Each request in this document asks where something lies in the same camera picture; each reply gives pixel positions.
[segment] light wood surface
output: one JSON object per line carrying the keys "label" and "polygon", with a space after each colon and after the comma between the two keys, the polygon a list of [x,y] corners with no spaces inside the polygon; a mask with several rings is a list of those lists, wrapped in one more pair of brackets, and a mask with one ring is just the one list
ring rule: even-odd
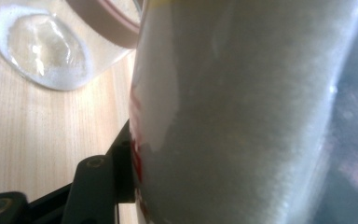
{"label": "light wood surface", "polygon": [[[128,119],[133,59],[79,90],[51,91],[0,56],[0,192],[21,191],[31,202],[72,182],[83,159],[104,154]],[[132,207],[121,209],[133,219]]]}

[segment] red label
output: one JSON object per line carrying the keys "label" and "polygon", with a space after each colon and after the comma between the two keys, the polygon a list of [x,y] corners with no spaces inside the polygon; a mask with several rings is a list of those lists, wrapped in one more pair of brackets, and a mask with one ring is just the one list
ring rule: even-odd
{"label": "red label", "polygon": [[133,88],[130,92],[130,132],[131,132],[131,151],[132,151],[132,163],[135,167],[136,175],[139,182],[142,183],[142,160],[140,156],[140,145],[143,137],[141,133],[141,121],[139,115],[141,113],[141,102],[136,98],[133,93]]}

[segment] screw hole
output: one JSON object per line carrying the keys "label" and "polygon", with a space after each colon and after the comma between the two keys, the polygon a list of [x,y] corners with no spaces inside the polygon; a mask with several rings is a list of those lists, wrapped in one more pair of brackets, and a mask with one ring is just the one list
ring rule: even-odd
{"label": "screw hole", "polygon": [[121,145],[124,146],[124,147],[129,147],[130,144],[131,144],[130,141],[122,141],[122,142],[121,142]]}
{"label": "screw hole", "polygon": [[103,165],[103,162],[104,159],[101,158],[91,159],[87,162],[87,166],[90,168],[98,168]]}

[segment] wood grain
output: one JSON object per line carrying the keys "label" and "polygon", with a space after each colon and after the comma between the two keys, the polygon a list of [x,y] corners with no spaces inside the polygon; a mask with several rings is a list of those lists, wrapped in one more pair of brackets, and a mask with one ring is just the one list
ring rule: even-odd
{"label": "wood grain", "polygon": [[31,202],[72,182],[81,160],[104,154],[128,119],[133,61],[134,52],[83,88],[52,91],[0,56],[0,192]]}

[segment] wooden table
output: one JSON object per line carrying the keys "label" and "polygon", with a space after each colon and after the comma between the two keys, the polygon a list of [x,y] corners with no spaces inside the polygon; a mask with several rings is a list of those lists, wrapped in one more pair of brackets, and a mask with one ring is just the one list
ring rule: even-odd
{"label": "wooden table", "polygon": [[[31,202],[70,182],[83,159],[104,154],[128,119],[134,53],[76,91],[51,91],[0,56],[0,192]],[[128,221],[134,223],[133,209]]]}

